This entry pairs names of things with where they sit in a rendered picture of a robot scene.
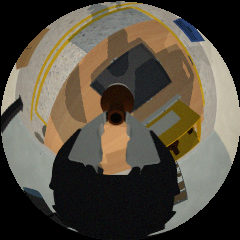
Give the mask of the yellow box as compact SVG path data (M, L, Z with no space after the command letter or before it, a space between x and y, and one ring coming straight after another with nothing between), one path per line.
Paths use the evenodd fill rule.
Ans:
M195 124L197 132L194 129ZM177 148L180 153L175 156L173 150L169 150L175 161L192 150L201 138L201 116L180 100L147 124L146 127L154 131L167 147L179 140ZM191 128L193 128L193 132L189 135L187 131Z

